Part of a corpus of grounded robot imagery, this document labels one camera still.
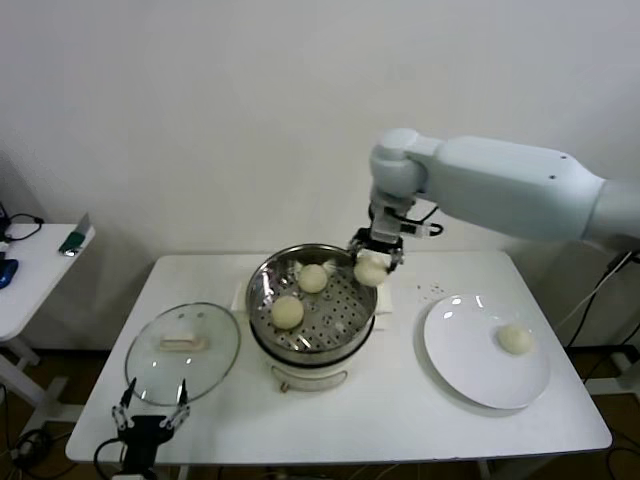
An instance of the white wall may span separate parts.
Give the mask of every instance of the white wall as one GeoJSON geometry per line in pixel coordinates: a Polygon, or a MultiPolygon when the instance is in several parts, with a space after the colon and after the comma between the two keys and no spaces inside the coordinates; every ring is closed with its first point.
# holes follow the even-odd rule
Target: white wall
{"type": "MultiPolygon", "coordinates": [[[[109,346],[165,253],[344,245],[385,128],[640,180],[637,2],[1,5],[2,198],[98,229],[29,327],[40,346],[109,346]]],[[[531,283],[557,250],[445,224],[413,246],[507,248],[531,283]]]]}

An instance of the floor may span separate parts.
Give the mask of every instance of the floor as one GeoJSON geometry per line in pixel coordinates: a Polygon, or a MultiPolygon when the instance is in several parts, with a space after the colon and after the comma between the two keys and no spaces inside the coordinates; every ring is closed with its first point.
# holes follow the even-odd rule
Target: floor
{"type": "MultiPolygon", "coordinates": [[[[580,354],[573,359],[578,372],[584,374],[591,370],[599,360],[600,356],[594,354],[580,354]]],[[[42,363],[37,367],[28,367],[27,373],[40,385],[48,385],[54,376],[64,375],[72,380],[70,386],[65,390],[62,401],[67,403],[84,403],[88,398],[92,386],[97,379],[104,358],[99,355],[83,355],[62,357],[60,355],[48,355],[43,357],[42,363]]],[[[603,363],[595,372],[594,377],[612,376],[616,373],[615,367],[611,363],[603,363]]],[[[602,412],[609,426],[624,435],[640,442],[640,406],[632,396],[600,396],[595,398],[596,405],[602,412]]],[[[9,395],[9,435],[15,441],[20,430],[31,413],[31,407],[13,394],[9,395]]],[[[4,439],[4,420],[0,423],[3,434],[0,435],[0,452],[6,449],[4,439]]],[[[71,430],[69,424],[49,424],[48,429],[53,436],[59,436],[71,430]]],[[[70,465],[64,456],[64,439],[55,443],[50,455],[33,473],[38,476],[52,476],[61,472],[70,465]]],[[[632,447],[625,439],[616,440],[617,446],[632,447]]],[[[586,453],[577,455],[566,455],[559,457],[542,469],[538,470],[531,478],[532,480],[556,480],[568,478],[583,478],[590,480],[611,480],[612,477],[607,471],[606,452],[586,453]]],[[[304,474],[316,476],[316,478],[332,478],[335,480],[353,480],[351,477],[362,466],[318,466],[304,468],[289,468],[289,474],[304,474]]],[[[364,471],[358,473],[356,480],[377,480],[377,476],[388,466],[369,466],[364,471]]],[[[611,468],[615,475],[615,480],[638,480],[640,478],[640,457],[627,452],[616,452],[611,460],[611,468]]],[[[7,480],[12,466],[7,455],[0,458],[0,479],[7,480]]],[[[177,478],[177,468],[165,468],[159,478],[177,478]]],[[[260,478],[275,478],[275,471],[267,468],[231,468],[225,467],[220,470],[217,467],[192,469],[191,480],[257,480],[260,478]]],[[[12,477],[19,478],[16,472],[12,477]]],[[[98,478],[91,465],[79,465],[68,474],[60,477],[63,480],[86,480],[98,478]]],[[[479,479],[479,473],[475,462],[455,462],[455,463],[430,463],[401,465],[384,475],[384,480],[428,480],[428,479],[479,479]]]]}

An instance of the blue object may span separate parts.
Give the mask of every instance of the blue object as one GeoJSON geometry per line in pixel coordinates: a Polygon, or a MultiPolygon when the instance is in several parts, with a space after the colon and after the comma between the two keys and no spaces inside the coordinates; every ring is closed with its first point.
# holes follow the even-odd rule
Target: blue object
{"type": "Polygon", "coordinates": [[[11,283],[16,270],[18,270],[18,265],[17,260],[0,260],[0,289],[11,283]]]}

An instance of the black cable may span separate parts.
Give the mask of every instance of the black cable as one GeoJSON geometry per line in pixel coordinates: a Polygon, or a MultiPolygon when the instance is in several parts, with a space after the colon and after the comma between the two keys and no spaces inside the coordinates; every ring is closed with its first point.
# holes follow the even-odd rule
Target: black cable
{"type": "MultiPolygon", "coordinates": [[[[602,277],[600,277],[600,280],[598,280],[598,283],[596,283],[596,286],[593,287],[594,290],[597,290],[598,287],[602,285],[602,282],[604,282],[604,279],[607,278],[607,275],[609,275],[609,273],[610,273],[609,269],[604,271],[604,273],[602,274],[602,277]]],[[[598,292],[594,293],[589,299],[589,303],[587,303],[587,307],[584,309],[584,312],[582,313],[580,324],[578,325],[578,328],[573,334],[573,337],[571,337],[571,340],[569,340],[569,343],[567,343],[567,346],[565,348],[569,348],[573,346],[573,342],[575,342],[576,338],[578,338],[578,335],[580,335],[580,332],[582,331],[582,328],[584,327],[584,324],[587,321],[587,316],[589,315],[589,310],[591,310],[591,305],[593,305],[593,301],[596,299],[597,295],[598,295],[598,292]]]]}
{"type": "Polygon", "coordinates": [[[27,238],[31,238],[33,237],[36,233],[38,233],[40,230],[42,230],[42,225],[44,224],[44,220],[40,217],[36,217],[34,215],[30,215],[28,213],[16,213],[15,215],[12,215],[11,217],[9,217],[10,221],[13,221],[14,218],[17,217],[27,217],[30,218],[31,220],[33,220],[33,223],[35,223],[37,225],[36,229],[33,232],[29,232],[26,235],[23,235],[22,237],[12,237],[11,235],[4,235],[4,238],[6,238],[8,241],[10,242],[21,242],[22,240],[26,240],[27,238]]]}
{"type": "Polygon", "coordinates": [[[611,459],[613,458],[613,454],[616,452],[627,452],[627,453],[632,453],[634,455],[636,455],[637,457],[640,457],[640,452],[637,452],[631,448],[627,448],[627,447],[616,447],[613,448],[611,450],[609,450],[607,452],[607,457],[606,457],[606,461],[607,461],[607,471],[609,472],[609,476],[612,478],[612,480],[616,480],[617,477],[615,476],[615,474],[613,473],[613,467],[611,466],[611,459]]]}
{"type": "Polygon", "coordinates": [[[582,380],[582,384],[586,385],[587,384],[587,380],[589,380],[591,378],[591,376],[596,373],[596,370],[598,369],[598,367],[600,365],[602,365],[605,361],[607,361],[609,359],[609,354],[606,354],[603,358],[601,358],[600,360],[598,360],[598,363],[595,364],[595,366],[589,370],[589,373],[587,373],[584,377],[584,379],[582,380]]]}
{"type": "Polygon", "coordinates": [[[435,207],[433,207],[433,208],[431,209],[431,211],[430,211],[429,213],[427,213],[424,217],[422,217],[422,219],[420,220],[420,222],[422,222],[422,223],[426,222],[426,221],[427,221],[427,220],[429,220],[429,219],[433,216],[433,214],[434,214],[434,213],[436,213],[437,211],[438,211],[438,206],[436,205],[435,207]]]}
{"type": "Polygon", "coordinates": [[[103,480],[109,480],[109,477],[107,477],[107,474],[104,473],[102,471],[102,469],[100,468],[100,462],[98,460],[98,455],[100,455],[100,451],[106,447],[107,445],[111,445],[112,443],[118,443],[120,441],[119,438],[110,438],[109,440],[105,440],[104,442],[102,442],[100,445],[98,445],[98,448],[96,448],[95,453],[93,454],[93,468],[96,469],[96,472],[98,473],[98,475],[100,476],[100,478],[102,478],[103,480]]]}
{"type": "Polygon", "coordinates": [[[629,340],[631,340],[634,337],[634,335],[638,333],[638,330],[640,330],[640,322],[638,322],[638,325],[636,325],[636,328],[634,328],[633,331],[629,335],[627,335],[627,337],[622,341],[621,345],[624,345],[629,340]]]}
{"type": "Polygon", "coordinates": [[[429,213],[427,213],[424,217],[422,217],[420,220],[413,220],[411,218],[407,218],[407,217],[403,217],[402,215],[398,215],[395,212],[395,210],[393,210],[392,208],[388,208],[388,209],[385,209],[385,210],[387,211],[387,213],[389,215],[391,215],[396,220],[400,220],[402,222],[410,223],[411,225],[424,225],[424,222],[429,220],[433,216],[433,214],[438,211],[438,206],[436,205],[435,207],[433,207],[431,209],[431,211],[429,213]]]}
{"type": "MultiPolygon", "coordinates": [[[[589,315],[589,310],[591,310],[591,305],[593,305],[594,300],[596,299],[596,296],[598,295],[598,288],[600,288],[600,286],[602,285],[602,283],[607,279],[607,277],[609,276],[609,274],[611,272],[615,272],[618,273],[620,272],[624,267],[626,267],[627,265],[629,265],[629,263],[634,262],[634,263],[638,263],[638,259],[636,258],[637,255],[640,252],[638,251],[632,251],[632,252],[622,252],[619,253],[618,255],[616,255],[608,264],[607,264],[607,268],[605,269],[605,271],[602,273],[602,277],[600,277],[600,280],[598,280],[598,282],[596,283],[595,287],[593,287],[593,290],[595,290],[596,292],[591,296],[591,298],[589,299],[589,303],[587,303],[587,307],[584,309],[584,312],[582,313],[582,318],[580,319],[580,323],[578,324],[578,328],[576,329],[575,333],[573,334],[573,337],[571,337],[571,340],[569,340],[569,343],[567,343],[565,348],[570,348],[571,346],[573,346],[573,342],[576,341],[576,339],[578,338],[578,335],[580,335],[580,332],[582,332],[582,328],[584,327],[586,321],[587,321],[587,316],[589,315]]],[[[635,330],[631,336],[635,335],[637,333],[638,330],[635,330]]]]}
{"type": "Polygon", "coordinates": [[[0,383],[0,388],[4,392],[4,439],[7,450],[11,450],[11,439],[9,438],[9,392],[4,383],[0,383]]]}
{"type": "Polygon", "coordinates": [[[620,430],[616,430],[615,428],[611,428],[609,427],[609,429],[615,434],[618,435],[622,438],[624,438],[627,442],[632,443],[635,447],[640,449],[640,442],[637,442],[636,440],[634,440],[633,438],[631,438],[629,435],[627,435],[624,432],[621,432],[620,430]]]}
{"type": "Polygon", "coordinates": [[[35,480],[55,480],[57,478],[66,475],[71,470],[78,466],[77,463],[70,465],[68,468],[63,470],[62,472],[56,473],[55,475],[50,476],[40,476],[35,473],[32,473],[29,469],[33,467],[35,464],[39,463],[43,460],[46,455],[49,453],[51,445],[57,440],[62,440],[63,438],[67,438],[66,435],[57,438],[56,440],[51,438],[46,431],[42,429],[34,429],[29,430],[28,432],[20,435],[18,440],[16,440],[15,445],[11,445],[11,439],[9,437],[9,393],[7,391],[6,385],[0,383],[0,389],[4,392],[4,413],[5,413],[5,439],[7,442],[7,448],[9,450],[20,451],[21,447],[25,444],[31,444],[32,453],[28,457],[20,456],[13,457],[10,455],[12,465],[24,472],[27,476],[35,479],[35,480]]]}
{"type": "Polygon", "coordinates": [[[28,233],[27,235],[23,235],[22,237],[12,237],[10,235],[4,234],[1,235],[0,237],[3,238],[3,240],[7,241],[7,242],[20,242],[22,240],[26,240],[27,238],[33,237],[36,233],[38,233],[40,230],[42,230],[42,225],[44,224],[44,219],[40,218],[40,217],[36,217],[35,215],[31,215],[30,213],[16,213],[14,215],[9,216],[9,214],[7,213],[7,209],[4,208],[4,204],[2,202],[0,202],[0,218],[5,218],[6,219],[6,225],[8,226],[11,224],[11,222],[13,222],[13,220],[15,220],[16,218],[19,217],[27,217],[30,218],[33,223],[35,223],[37,225],[36,229],[33,232],[28,233]]]}

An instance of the table leg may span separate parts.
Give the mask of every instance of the table leg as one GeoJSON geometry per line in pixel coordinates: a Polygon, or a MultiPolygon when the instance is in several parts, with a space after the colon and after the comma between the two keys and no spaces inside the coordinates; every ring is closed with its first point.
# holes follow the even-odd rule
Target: table leg
{"type": "Polygon", "coordinates": [[[67,405],[58,402],[58,397],[67,384],[66,378],[54,378],[49,384],[49,388],[44,390],[2,355],[0,355],[0,381],[4,382],[9,390],[35,407],[23,433],[42,428],[46,422],[75,423],[84,408],[84,405],[67,405]]]}
{"type": "Polygon", "coordinates": [[[38,365],[40,363],[40,357],[31,350],[31,347],[27,345],[19,337],[12,338],[6,344],[7,348],[11,350],[18,358],[24,358],[31,365],[38,365]]]}
{"type": "Polygon", "coordinates": [[[640,401],[640,361],[630,363],[622,354],[612,359],[622,373],[614,378],[592,378],[585,386],[591,395],[632,394],[640,401]]]}
{"type": "Polygon", "coordinates": [[[0,379],[16,395],[36,407],[46,397],[40,385],[27,377],[18,367],[0,355],[0,379]]]}
{"type": "Polygon", "coordinates": [[[181,465],[178,471],[178,480],[187,480],[189,478],[189,465],[181,465]]]}
{"type": "Polygon", "coordinates": [[[480,468],[480,478],[483,480],[526,480],[533,473],[544,467],[551,460],[556,458],[555,456],[543,456],[543,457],[527,457],[527,458],[514,458],[508,460],[505,465],[498,468],[496,471],[491,472],[489,476],[486,460],[478,461],[480,468]]]}

